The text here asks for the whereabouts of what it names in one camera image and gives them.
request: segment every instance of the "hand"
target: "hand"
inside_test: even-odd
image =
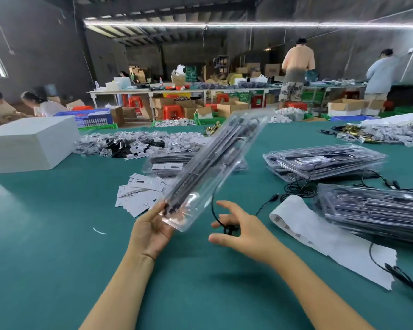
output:
[[[164,207],[165,203],[157,203],[136,220],[127,252],[156,260],[167,245],[174,230],[173,227],[163,222],[159,216],[159,212]]]
[[[217,205],[229,209],[230,214],[221,214],[220,221],[225,225],[240,225],[240,236],[235,237],[225,234],[211,234],[208,240],[213,244],[219,244],[233,248],[248,257],[270,264],[275,257],[275,252],[283,246],[279,240],[264,226],[257,216],[249,215],[242,208],[230,201],[217,201]],[[213,228],[221,225],[215,221]]]

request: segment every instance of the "person in orange shirt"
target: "person in orange shirt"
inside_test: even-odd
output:
[[[278,98],[282,109],[289,100],[300,102],[303,94],[306,71],[315,69],[314,51],[306,46],[307,40],[299,38],[295,47],[286,54],[281,68],[286,72]]]

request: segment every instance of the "pile of paper leaflets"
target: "pile of paper leaflets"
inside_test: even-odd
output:
[[[133,174],[127,185],[118,188],[115,207],[124,207],[133,217],[152,207],[160,199],[162,192],[174,181],[173,178]]]

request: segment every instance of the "white foam block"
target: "white foam block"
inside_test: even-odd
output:
[[[52,169],[79,140],[73,116],[22,118],[0,126],[0,173]]]

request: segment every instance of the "green tabletop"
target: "green tabletop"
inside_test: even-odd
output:
[[[217,199],[255,213],[285,186],[265,168],[262,154],[341,143],[316,132],[333,125],[267,125],[246,155],[250,170],[231,175]],[[201,132],[203,127],[159,130]],[[413,188],[413,147],[370,147],[389,155],[385,177]],[[52,170],[0,175],[0,330],[80,326],[126,250],[135,220],[114,207],[116,193],[130,175],[141,173],[143,162],[73,154]],[[378,180],[370,184],[382,186]],[[410,290],[396,283],[387,292],[300,244],[270,222],[268,214],[276,205],[265,206],[260,220],[359,314],[379,330],[413,330]],[[177,232],[160,255],[137,329],[312,329],[273,271],[208,242],[212,220],[206,210],[187,232]],[[398,265],[413,278],[413,245],[381,243],[397,249]]]

